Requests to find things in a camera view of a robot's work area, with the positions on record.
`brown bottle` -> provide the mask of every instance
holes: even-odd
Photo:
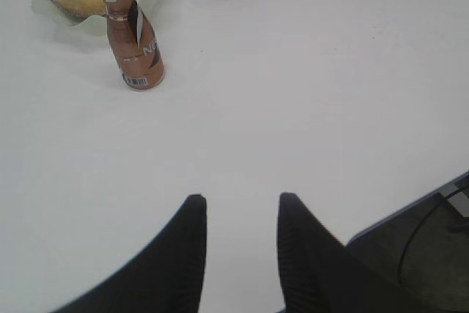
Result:
[[[155,32],[136,0],[104,0],[108,39],[122,77],[135,89],[149,89],[163,80],[164,66]]]

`cable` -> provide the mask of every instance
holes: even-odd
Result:
[[[399,284],[400,287],[403,288],[403,282],[402,282],[402,267],[404,266],[404,259],[405,255],[407,254],[407,251],[410,247],[410,244],[412,243],[413,239],[415,236],[418,234],[422,226],[426,223],[426,221],[429,219],[430,216],[446,201],[448,201],[450,198],[456,196],[460,192],[463,192],[469,188],[468,186],[465,186],[463,188],[459,188],[458,190],[451,192],[448,196],[443,197],[423,218],[420,220],[420,222],[417,224],[415,229],[412,231],[412,234],[410,234],[409,238],[407,239],[407,242],[405,243],[404,249],[402,250],[401,257],[399,259],[399,264],[397,266],[397,283]]]

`bottle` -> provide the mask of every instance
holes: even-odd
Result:
[[[136,0],[104,0],[108,39],[127,85],[149,89],[163,80],[155,31]]]

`white table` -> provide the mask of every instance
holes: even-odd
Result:
[[[0,312],[48,312],[209,205],[201,313],[283,306],[276,211],[344,242],[469,167],[468,0],[163,0],[157,89],[1,0]]]

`barcode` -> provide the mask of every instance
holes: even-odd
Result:
[[[134,86],[146,86],[146,85],[148,85],[148,81],[147,81],[146,77],[130,78],[130,77],[127,77],[126,75],[123,75],[123,76],[124,76],[125,82],[127,82],[128,84],[132,84]]]

